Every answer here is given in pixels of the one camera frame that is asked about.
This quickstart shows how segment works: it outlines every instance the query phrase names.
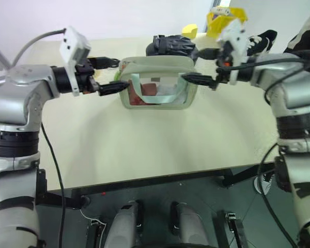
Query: white table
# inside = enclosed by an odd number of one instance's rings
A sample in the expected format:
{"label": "white table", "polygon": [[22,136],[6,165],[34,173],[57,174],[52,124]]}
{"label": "white table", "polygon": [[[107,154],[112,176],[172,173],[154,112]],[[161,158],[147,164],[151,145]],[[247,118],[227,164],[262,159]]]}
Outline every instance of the white table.
{"label": "white table", "polygon": [[[94,40],[90,55],[144,56],[151,41]],[[193,41],[199,49],[217,46],[205,34]],[[62,66],[58,48],[59,42],[40,41],[27,61]],[[198,61],[196,69],[215,75],[211,61]],[[112,81],[115,72],[101,70],[97,81]],[[65,94],[45,104],[43,123],[66,188],[216,170],[259,163],[275,142],[275,120],[262,94],[248,83],[219,85],[217,91],[199,87],[192,105],[181,111],[128,110],[118,94]],[[48,190],[57,190],[55,166],[42,135],[39,150]]]}

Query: gray floor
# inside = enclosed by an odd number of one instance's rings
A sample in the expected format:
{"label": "gray floor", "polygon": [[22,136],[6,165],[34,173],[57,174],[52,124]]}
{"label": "gray floor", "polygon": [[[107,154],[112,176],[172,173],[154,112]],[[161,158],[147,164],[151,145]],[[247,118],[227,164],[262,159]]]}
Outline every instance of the gray floor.
{"label": "gray floor", "polygon": [[[229,189],[217,184],[218,178],[199,178],[148,187],[125,189],[91,195],[91,204],[84,213],[91,217],[101,216],[110,223],[117,210],[132,199],[142,199],[145,204],[144,232],[141,240],[147,243],[178,242],[177,237],[168,232],[167,220],[172,201],[185,202],[197,211],[207,231],[210,244],[218,247],[213,218],[220,210],[233,211],[243,219],[245,233],[250,248],[290,247],[275,222],[268,213],[260,195],[253,189],[253,181],[247,180]],[[293,214],[292,199],[289,193],[277,188],[275,182],[268,194],[270,204],[283,225],[296,239],[298,228]],[[57,234],[61,210],[38,206],[41,238],[47,247],[57,247]],[[88,220],[79,211],[67,210],[63,247],[85,247]],[[228,230],[230,248],[237,247],[234,236]]]}

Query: mint green handle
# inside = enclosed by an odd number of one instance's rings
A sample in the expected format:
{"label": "mint green handle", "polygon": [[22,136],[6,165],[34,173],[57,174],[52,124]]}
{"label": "mint green handle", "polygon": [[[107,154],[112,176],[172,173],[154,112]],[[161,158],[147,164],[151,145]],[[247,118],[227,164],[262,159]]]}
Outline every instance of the mint green handle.
{"label": "mint green handle", "polygon": [[135,93],[145,102],[151,104],[162,104],[162,103],[171,103],[173,102],[186,88],[187,81],[184,80],[179,74],[176,92],[173,95],[167,96],[143,96],[141,91],[141,84],[140,84],[140,75],[138,73],[131,74],[132,85],[134,88]]}

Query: white wall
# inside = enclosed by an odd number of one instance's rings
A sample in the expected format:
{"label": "white wall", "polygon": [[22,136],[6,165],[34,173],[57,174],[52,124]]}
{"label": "white wall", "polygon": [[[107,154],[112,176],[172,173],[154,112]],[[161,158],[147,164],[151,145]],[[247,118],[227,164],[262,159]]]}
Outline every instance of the white wall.
{"label": "white wall", "polygon": [[213,0],[2,0],[0,49],[12,61],[30,39],[68,25],[88,39],[180,34],[190,23],[204,30],[212,3]]}
{"label": "white wall", "polygon": [[278,32],[272,53],[281,53],[310,16],[310,0],[231,0],[231,7],[246,11],[248,35],[268,29]]}

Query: black table frame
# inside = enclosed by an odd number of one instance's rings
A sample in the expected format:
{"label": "black table frame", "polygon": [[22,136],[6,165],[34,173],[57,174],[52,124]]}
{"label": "black table frame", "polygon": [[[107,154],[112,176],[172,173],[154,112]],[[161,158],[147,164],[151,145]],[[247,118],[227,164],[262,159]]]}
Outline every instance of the black table frame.
{"label": "black table frame", "polygon": [[[113,182],[113,183],[104,183],[98,185],[90,185],[80,188],[69,188],[66,189],[71,190],[71,197],[66,198],[66,207],[72,209],[81,209],[81,207],[85,204],[85,199],[82,198],[84,195],[97,194],[102,192],[126,189],[126,188],[138,188],[144,187],[154,184],[163,184],[168,182],[177,182],[181,180],[193,179],[193,178],[202,178],[202,177],[218,177],[223,176],[223,180],[221,181],[221,186],[229,188],[236,183],[248,180],[257,175],[258,164],[249,165],[250,167],[245,169],[244,171],[233,174],[232,170],[227,169],[219,169],[219,170],[206,170],[202,172],[194,172],[194,173],[183,173],[183,174],[175,174],[175,175],[165,175],[159,177],[151,177],[144,179],[135,179],[135,180],[127,180],[121,182]],[[263,167],[262,173],[266,173],[274,170],[274,163],[266,163]],[[37,201],[38,204],[61,207],[61,197],[56,195],[55,193],[46,192],[45,197],[42,197],[41,200]]]}

